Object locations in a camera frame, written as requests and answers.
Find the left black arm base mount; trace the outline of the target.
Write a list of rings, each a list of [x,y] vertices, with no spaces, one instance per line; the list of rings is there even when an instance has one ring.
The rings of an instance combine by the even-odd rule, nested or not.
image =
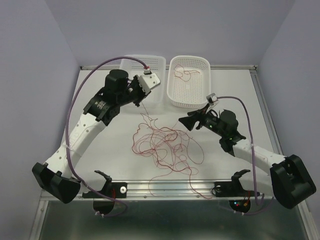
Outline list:
[[[127,197],[128,184],[126,182],[114,182],[111,176],[100,170],[94,172],[101,176],[101,179],[96,181],[97,186],[93,187],[95,191],[113,199],[125,199]]]

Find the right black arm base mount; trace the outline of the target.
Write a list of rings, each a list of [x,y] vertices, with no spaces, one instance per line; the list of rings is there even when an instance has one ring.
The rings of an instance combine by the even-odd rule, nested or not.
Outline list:
[[[217,198],[245,197],[247,194],[252,194],[253,191],[243,189],[240,183],[240,178],[249,172],[249,169],[243,169],[234,173],[228,181],[215,181],[211,193]]]

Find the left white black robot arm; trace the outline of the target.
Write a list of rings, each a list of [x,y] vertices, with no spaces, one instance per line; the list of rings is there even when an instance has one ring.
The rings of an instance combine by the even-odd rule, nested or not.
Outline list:
[[[81,187],[89,185],[76,173],[75,166],[93,140],[111,123],[121,107],[139,106],[160,79],[146,68],[142,75],[129,78],[128,72],[113,69],[105,77],[104,86],[85,105],[73,130],[65,126],[65,140],[44,163],[36,163],[32,173],[38,185],[64,204],[70,203]]]

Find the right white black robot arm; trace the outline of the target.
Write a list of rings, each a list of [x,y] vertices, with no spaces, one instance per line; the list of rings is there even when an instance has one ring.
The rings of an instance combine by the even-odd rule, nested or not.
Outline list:
[[[232,111],[223,110],[216,116],[214,110],[202,108],[179,118],[179,122],[189,131],[207,128],[220,136],[219,144],[226,153],[255,164],[266,174],[258,178],[251,169],[237,171],[229,181],[214,183],[211,192],[216,197],[264,194],[275,197],[283,207],[292,209],[317,191],[300,157],[294,154],[283,156],[253,145],[238,132],[239,122]]]

